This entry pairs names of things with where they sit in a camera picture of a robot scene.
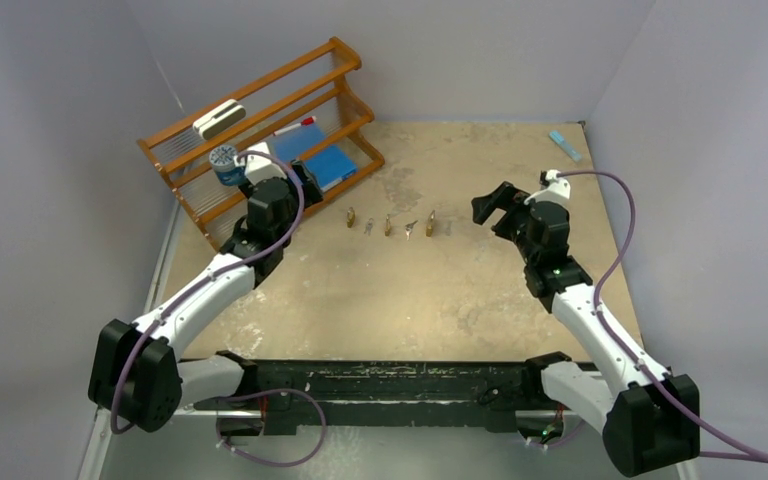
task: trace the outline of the beige table surface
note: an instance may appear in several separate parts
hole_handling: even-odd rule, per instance
[[[584,159],[548,138],[560,131]],[[578,124],[382,123],[364,127],[387,164],[306,219],[284,261],[256,291],[227,308],[185,357],[229,349],[248,358],[519,361],[561,350],[588,357],[525,286],[516,247],[472,223],[470,200],[502,181],[534,191],[541,170],[591,168]],[[617,254],[599,185],[574,177],[571,254],[596,280]],[[346,210],[357,212],[354,228]],[[425,236],[425,219],[437,229]],[[393,233],[383,234],[390,214]],[[374,218],[371,236],[364,235]],[[406,223],[419,220],[410,241]],[[214,255],[182,216],[163,298]],[[640,341],[622,271],[603,298]]]

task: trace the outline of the wooden rack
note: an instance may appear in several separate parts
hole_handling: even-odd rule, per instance
[[[331,56],[330,71],[302,88],[260,111],[249,112],[245,119],[208,141],[202,140],[192,131],[195,120],[222,102],[229,99],[243,100],[326,55]],[[360,67],[358,54],[339,38],[332,37],[328,43],[160,132],[137,140],[137,144],[175,194],[187,215],[213,248],[218,250],[230,235],[233,222],[244,213],[244,210],[240,212],[239,209],[244,208],[245,196],[236,188],[219,184],[209,162],[206,161],[207,155],[215,147],[232,143],[238,150],[245,149],[267,139],[276,130],[302,118],[326,102],[336,102],[339,125],[333,132],[328,133],[323,141],[300,155],[299,160],[307,161],[328,146],[347,138],[368,156],[371,162],[363,167],[358,165],[357,173],[326,192],[325,201],[310,207],[305,212],[306,215],[324,207],[346,189],[384,165],[384,157],[360,132],[360,127],[371,122],[375,115],[372,109],[352,92],[346,81],[346,74]],[[295,108],[272,119],[290,107]]]

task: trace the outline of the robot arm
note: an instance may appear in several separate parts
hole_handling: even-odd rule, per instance
[[[601,433],[608,456],[622,473],[633,476],[699,455],[699,427],[661,395],[652,381],[608,333],[636,352],[673,396],[698,414],[699,391],[687,376],[672,376],[631,338],[601,304],[605,325],[594,306],[590,276],[569,255],[569,182],[556,170],[544,172],[542,189],[532,195],[510,183],[472,200],[473,221],[483,224],[496,210],[505,212],[492,227],[513,242],[525,261],[529,292],[584,346],[604,382],[584,374],[563,355],[532,359],[540,369],[533,390],[576,411]]]
[[[263,151],[264,146],[254,149]],[[295,186],[277,165],[253,155],[239,158],[238,163],[245,166],[247,182],[239,188],[246,194],[248,209],[220,253],[162,305],[130,324],[113,320],[99,334],[89,398],[111,409],[117,383],[127,371],[118,394],[118,415],[145,431],[162,427],[179,406],[229,396],[243,388],[251,365],[233,353],[179,363],[181,356],[219,313],[272,273],[290,244],[287,232],[300,208],[323,199],[315,178],[301,162],[290,164],[301,181],[301,207]]]

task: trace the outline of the white wall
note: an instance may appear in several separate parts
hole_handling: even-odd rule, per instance
[[[337,35],[381,119],[577,121],[654,0],[128,0],[187,111]]]
[[[589,140],[636,194],[624,267],[647,349],[696,380],[703,417],[768,450],[768,2],[658,1]],[[603,190],[622,236],[625,199]],[[768,478],[700,464],[705,478]]]
[[[123,1],[0,2],[0,478],[75,478],[95,341],[140,313],[180,116]]]

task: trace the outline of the blue container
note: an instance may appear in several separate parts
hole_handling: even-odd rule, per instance
[[[220,145],[211,150],[207,157],[222,185],[236,187],[246,180],[246,172],[242,167],[234,165],[236,156],[237,149],[233,145]]]

